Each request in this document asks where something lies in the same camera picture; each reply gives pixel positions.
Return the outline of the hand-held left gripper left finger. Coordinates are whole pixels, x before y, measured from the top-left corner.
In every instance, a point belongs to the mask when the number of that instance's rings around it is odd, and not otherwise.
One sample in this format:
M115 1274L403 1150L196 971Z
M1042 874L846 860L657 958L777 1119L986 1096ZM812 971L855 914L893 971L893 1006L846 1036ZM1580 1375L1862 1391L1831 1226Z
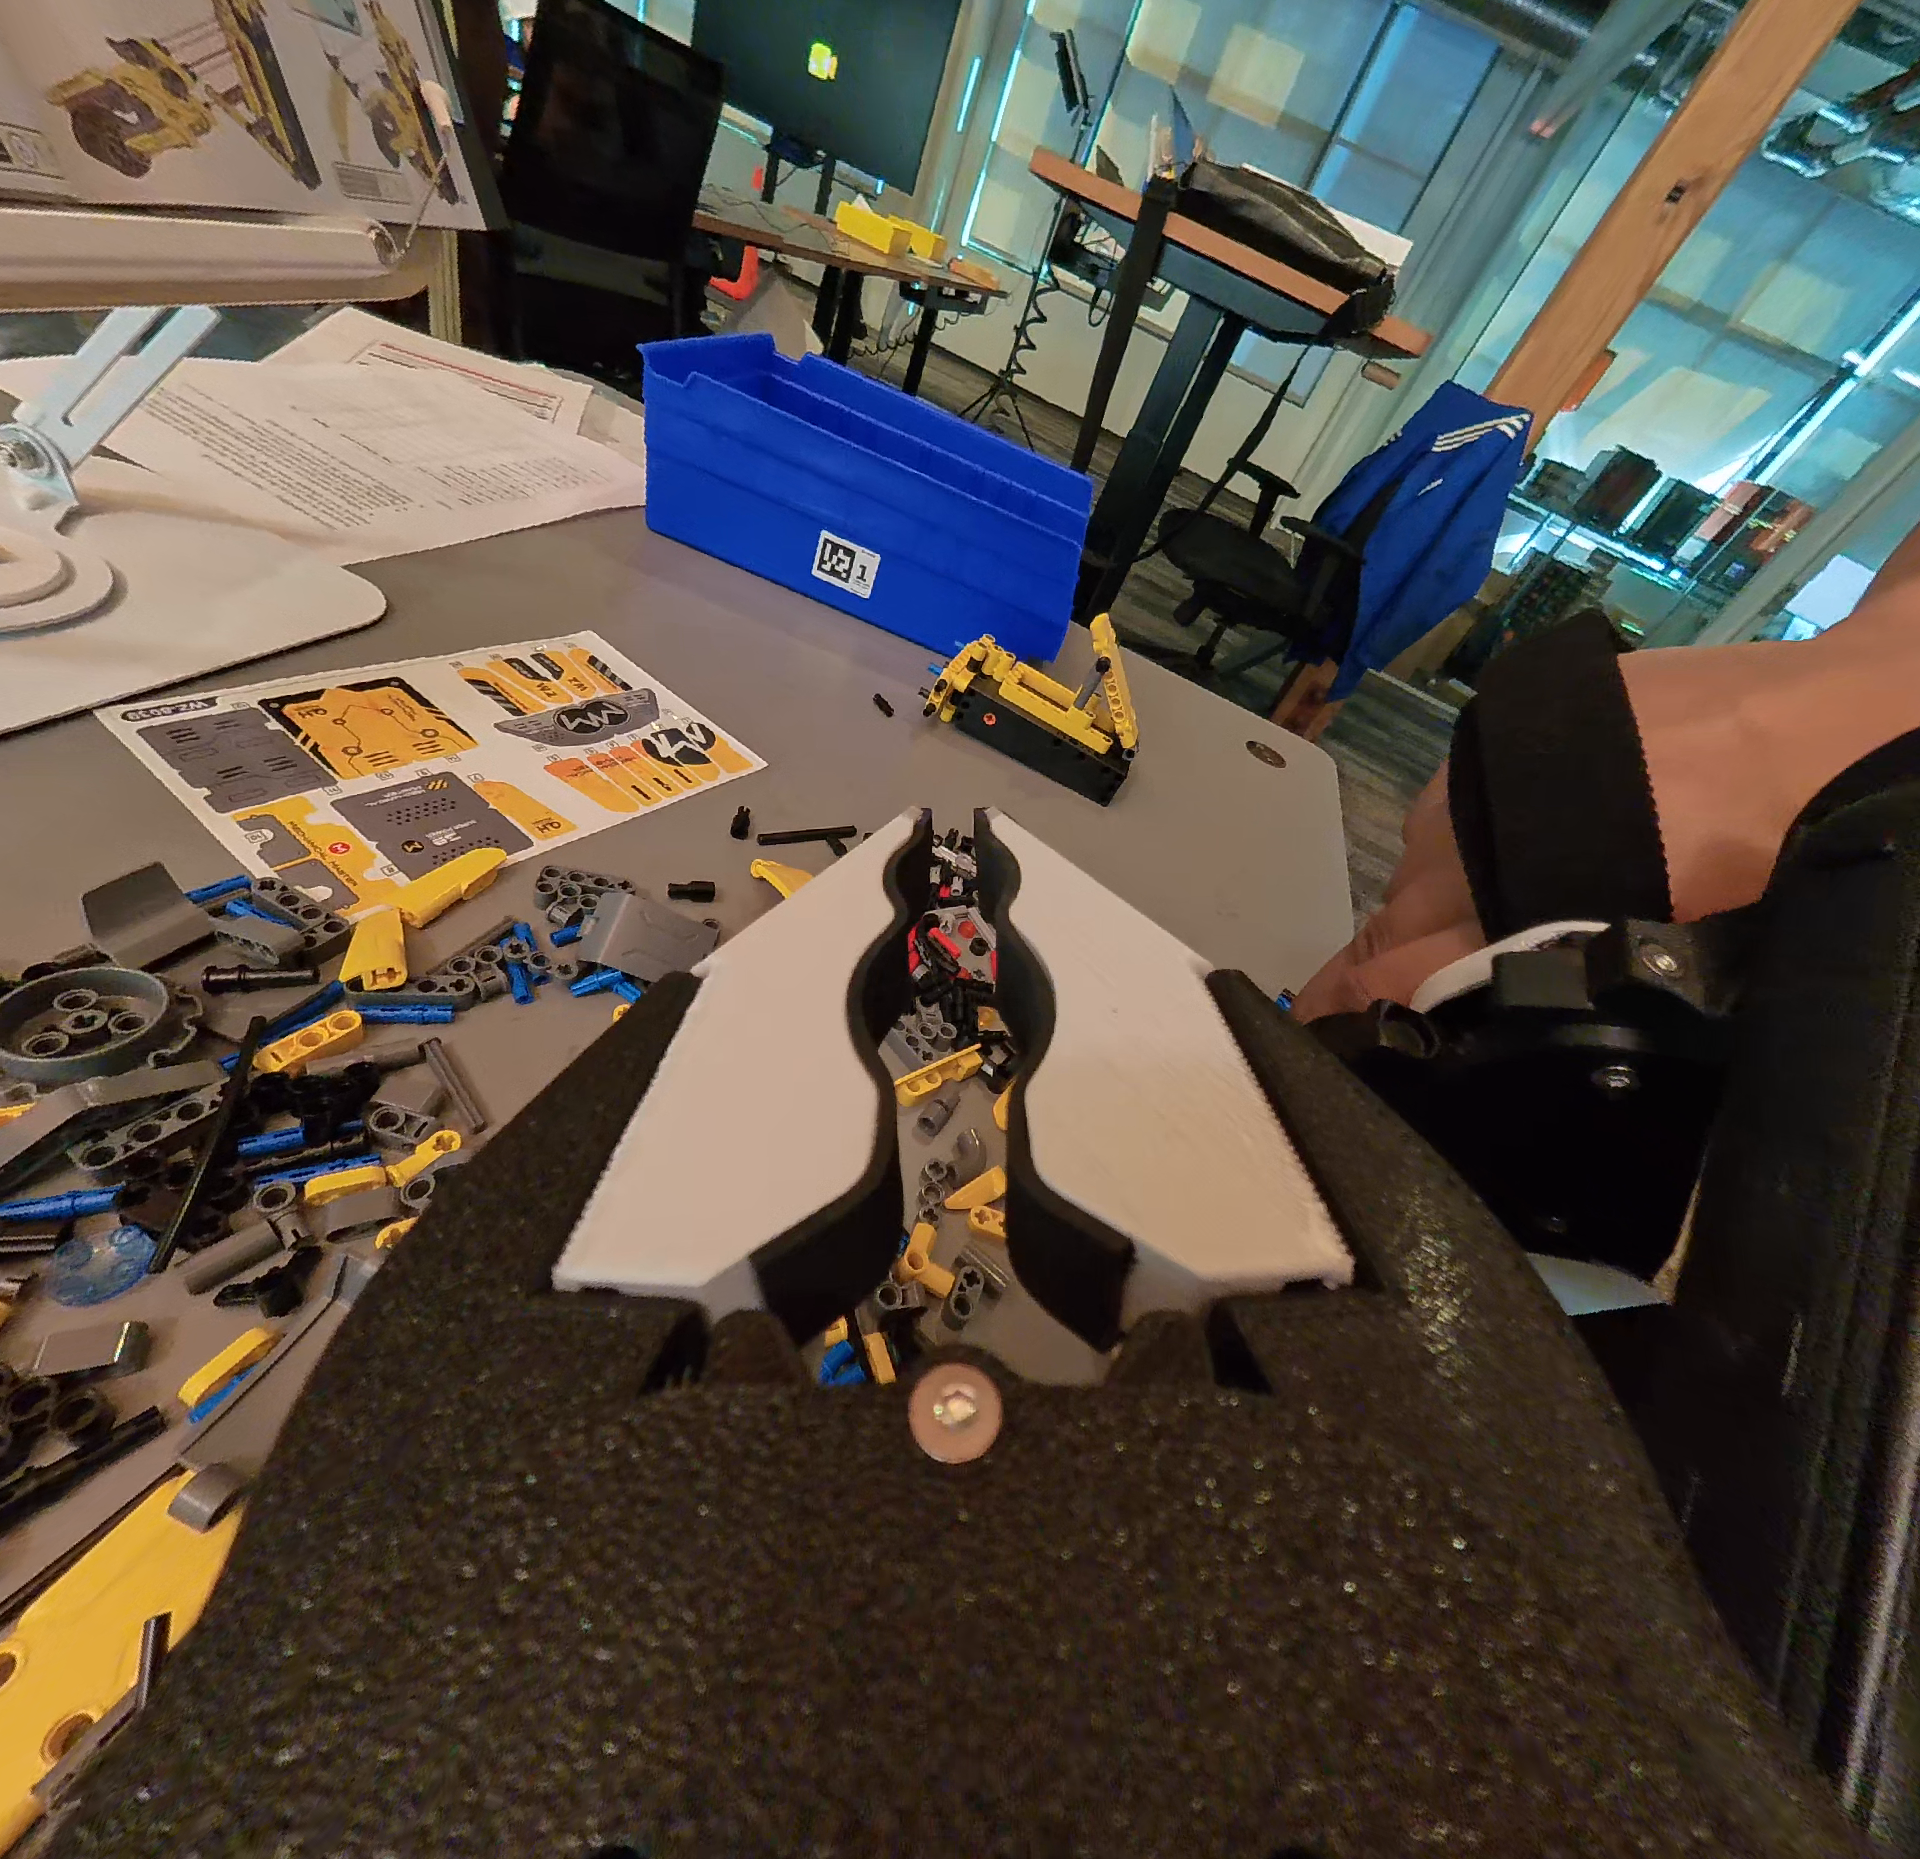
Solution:
M802 1345L898 1249L898 1096L918 806L695 965L643 1102L569 1226L555 1294L767 1307Z

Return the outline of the person's right hand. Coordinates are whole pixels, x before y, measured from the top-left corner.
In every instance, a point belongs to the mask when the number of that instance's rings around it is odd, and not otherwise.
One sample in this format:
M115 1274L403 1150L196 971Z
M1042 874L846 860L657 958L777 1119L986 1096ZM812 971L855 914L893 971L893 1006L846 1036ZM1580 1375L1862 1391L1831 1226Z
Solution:
M1833 626L1628 648L1622 685L1640 731L1670 922L1748 906L1810 797L1920 719L1911 534ZM1302 988L1302 1021L1370 1003L1408 1006L1440 965L1495 946L1446 806L1446 774L1437 774L1408 806L1380 914Z

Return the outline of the pile of toy brick pieces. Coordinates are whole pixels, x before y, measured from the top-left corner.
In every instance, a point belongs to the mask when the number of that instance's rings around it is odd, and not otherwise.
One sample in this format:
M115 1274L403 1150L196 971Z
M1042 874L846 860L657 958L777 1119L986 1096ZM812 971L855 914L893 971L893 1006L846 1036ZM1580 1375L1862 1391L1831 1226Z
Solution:
M327 1247L381 1228L388 1249L460 1163L467 1134L483 1134L483 1109L445 1036L369 1053L369 1031L447 1031L505 988L514 1003L563 988L569 1003L613 1003L613 1013L643 1006L653 981L578 958L578 928L604 884L643 897L613 874L544 868L536 903L551 948L514 914L411 988L352 988L352 971L336 971L303 1006L257 1021L247 1069L235 1053L196 1068L161 1068L151 1053L130 1069L103 1069L110 1036L165 1031L165 1006L196 1006L196 992L161 988L161 971L67 965L45 988L24 988L9 1031L9 1041L24 1041L14 1057L67 1053L84 1057L94 1077L45 1096L9 1077L9 1171L38 1177L81 1163L94 1190L9 1191L14 1274L38 1274L29 1255L50 1255L71 1237L134 1226L187 1255L198 1249L196 1294L221 1288L212 1304L257 1307L257 1325L294 1314ZM669 884L661 906L717 922L717 881ZM953 827L932 835L927 906L910 928L910 1053L953 1053L917 1069L917 1096L944 1096L944 1077L1006 1057L990 965L1002 948L978 906L969 835ZM433 1109L381 1102L388 1069L410 1068L433 1069ZM369 1199L381 1226L311 1228L324 1199ZM57 1504L165 1432L165 1412L125 1424L103 1391L110 1375L151 1359L143 1314L115 1325L94 1348L81 1335L67 1348L67 1363L57 1345L45 1345L45 1363L9 1363L9 1526L29 1518L29 1490Z

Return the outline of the blue jacket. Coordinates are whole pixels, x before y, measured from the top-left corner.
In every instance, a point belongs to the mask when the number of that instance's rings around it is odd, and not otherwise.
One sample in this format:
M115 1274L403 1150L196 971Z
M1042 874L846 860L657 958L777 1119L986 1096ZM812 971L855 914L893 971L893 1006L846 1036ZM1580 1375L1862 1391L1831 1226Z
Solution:
M1364 669L1384 669L1495 580L1528 431L1528 406L1437 384L1426 406L1413 406L1401 439L1359 455L1316 505L1316 531L1364 558L1325 704L1352 704Z

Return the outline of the bookshelf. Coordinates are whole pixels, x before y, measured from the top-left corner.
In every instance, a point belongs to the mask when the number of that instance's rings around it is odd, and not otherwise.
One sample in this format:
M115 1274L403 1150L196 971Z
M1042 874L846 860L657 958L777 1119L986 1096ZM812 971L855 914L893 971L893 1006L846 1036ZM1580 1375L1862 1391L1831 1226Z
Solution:
M1769 476L1692 483L1640 453L1600 453L1595 467L1536 455L1517 483L1528 540L1608 551L1670 593L1741 593L1810 505Z

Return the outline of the blue transparent toy dish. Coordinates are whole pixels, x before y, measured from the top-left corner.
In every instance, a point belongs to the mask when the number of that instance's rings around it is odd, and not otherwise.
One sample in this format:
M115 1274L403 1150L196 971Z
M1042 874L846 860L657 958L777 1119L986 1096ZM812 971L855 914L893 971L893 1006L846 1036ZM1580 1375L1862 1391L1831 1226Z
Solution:
M103 1307L125 1304L134 1283L151 1283L161 1237L134 1226L115 1226L103 1237L71 1237L45 1266L45 1294L57 1307Z

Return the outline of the blue plastic bin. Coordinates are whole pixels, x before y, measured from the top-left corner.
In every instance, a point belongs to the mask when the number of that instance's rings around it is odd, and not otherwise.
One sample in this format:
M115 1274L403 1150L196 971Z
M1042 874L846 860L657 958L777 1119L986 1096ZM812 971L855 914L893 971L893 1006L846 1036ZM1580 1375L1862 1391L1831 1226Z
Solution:
M1089 476L774 338L643 346L653 531L954 655L1053 665Z

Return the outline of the printed paper sheet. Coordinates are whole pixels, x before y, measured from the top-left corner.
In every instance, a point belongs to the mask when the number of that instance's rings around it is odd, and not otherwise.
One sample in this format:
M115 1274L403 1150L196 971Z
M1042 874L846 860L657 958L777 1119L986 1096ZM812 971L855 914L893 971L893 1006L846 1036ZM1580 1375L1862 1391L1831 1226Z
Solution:
M275 349L275 366L410 366L410 370L445 370L467 379L476 391L514 404L522 414L578 439L583 431L583 404L590 384L551 366L522 366L522 360L483 360L423 327L403 327L369 311L336 311L311 327L303 327L294 346Z
M336 568L643 505L636 455L423 366L196 360L110 453Z

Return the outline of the black tripod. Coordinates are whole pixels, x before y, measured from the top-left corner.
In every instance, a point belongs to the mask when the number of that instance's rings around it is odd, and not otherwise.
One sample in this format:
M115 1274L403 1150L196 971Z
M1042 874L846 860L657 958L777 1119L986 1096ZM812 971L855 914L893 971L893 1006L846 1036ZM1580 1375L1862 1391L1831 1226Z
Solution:
M1025 360L1034 360L1034 327L1053 325L1053 316L1042 316L1053 295L1060 295L1060 271L1053 271L1053 255L1042 255L1034 276L1025 276L1025 301L1023 301L1006 366L1002 366L990 384L962 406L962 419L978 419L978 431L1012 419L1006 439L1023 439L1025 453L1034 453L1034 431L1025 431L1025 406L1023 406L1023 379L1025 379Z

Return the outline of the wooden standing desk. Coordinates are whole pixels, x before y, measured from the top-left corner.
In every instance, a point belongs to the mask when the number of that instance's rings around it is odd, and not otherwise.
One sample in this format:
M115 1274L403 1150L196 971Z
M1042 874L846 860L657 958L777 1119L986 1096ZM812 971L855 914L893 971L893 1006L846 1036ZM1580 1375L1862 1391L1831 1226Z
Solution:
M1062 148L1034 148L1025 170L1060 197L1086 204L1107 233L1121 233L1107 346L1102 346L1086 414L1077 414L1077 453L1073 453L1077 470L1089 467L1089 442L1107 431L1107 404L1114 404L1140 295L1155 276L1185 295L1179 338L1162 346L1162 366L1086 524L1073 622L1089 622L1121 600L1121 580L1134 575L1140 534L1162 514L1162 493L1202 439L1202 414L1213 384L1230 379L1238 346L1250 327L1271 346L1359 349L1359 360L1423 360L1426 327L1401 316L1380 316L1380 325L1341 316L1334 286L1179 216L1173 182L1150 182L1140 190L1125 190L1121 182L1102 182L1089 161L1073 161Z

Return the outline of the black bag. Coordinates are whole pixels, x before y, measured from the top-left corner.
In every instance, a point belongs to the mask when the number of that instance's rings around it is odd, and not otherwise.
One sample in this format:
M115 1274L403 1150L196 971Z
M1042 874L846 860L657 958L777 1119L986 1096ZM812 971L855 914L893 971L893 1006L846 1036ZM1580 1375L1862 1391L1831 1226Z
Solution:
M1401 265L1380 255L1334 204L1322 204L1283 182L1190 154L1179 170L1179 216L1334 286L1341 295L1341 311L1325 316L1334 338L1380 327L1393 316Z

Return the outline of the yellow box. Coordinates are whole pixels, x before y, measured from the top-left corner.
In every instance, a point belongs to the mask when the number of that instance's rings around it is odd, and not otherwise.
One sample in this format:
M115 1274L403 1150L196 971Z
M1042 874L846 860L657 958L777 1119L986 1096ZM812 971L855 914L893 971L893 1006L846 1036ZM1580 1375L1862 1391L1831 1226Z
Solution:
M910 216L877 216L872 197L838 197L838 231L877 255L917 255L917 265L953 265L953 233L910 222Z

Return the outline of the large black monitor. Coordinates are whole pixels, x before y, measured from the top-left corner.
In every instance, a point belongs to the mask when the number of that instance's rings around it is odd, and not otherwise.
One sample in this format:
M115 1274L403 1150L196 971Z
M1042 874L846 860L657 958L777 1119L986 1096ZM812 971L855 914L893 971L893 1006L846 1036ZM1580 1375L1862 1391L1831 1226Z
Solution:
M695 0L718 102L893 190L918 189L962 0Z

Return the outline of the toy instruction booklet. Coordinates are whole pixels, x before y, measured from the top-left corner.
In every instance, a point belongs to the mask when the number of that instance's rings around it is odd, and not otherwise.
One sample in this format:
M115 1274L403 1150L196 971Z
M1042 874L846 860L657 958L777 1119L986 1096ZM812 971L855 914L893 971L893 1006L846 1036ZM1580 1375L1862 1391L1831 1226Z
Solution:
M445 0L0 0L9 197L493 231Z

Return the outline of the wooden post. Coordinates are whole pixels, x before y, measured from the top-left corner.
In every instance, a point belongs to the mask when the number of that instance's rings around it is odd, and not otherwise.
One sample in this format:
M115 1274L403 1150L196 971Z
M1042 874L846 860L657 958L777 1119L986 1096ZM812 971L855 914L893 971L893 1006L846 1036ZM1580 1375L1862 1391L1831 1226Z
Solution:
M1748 0L1719 35L1688 105L1666 123L1651 154L1628 170L1528 338L1495 370L1495 404L1528 406L1528 442L1595 391L1633 301L1666 276L1688 233L1705 222L1719 189L1763 143L1777 105L1801 92L1810 60L1862 0Z

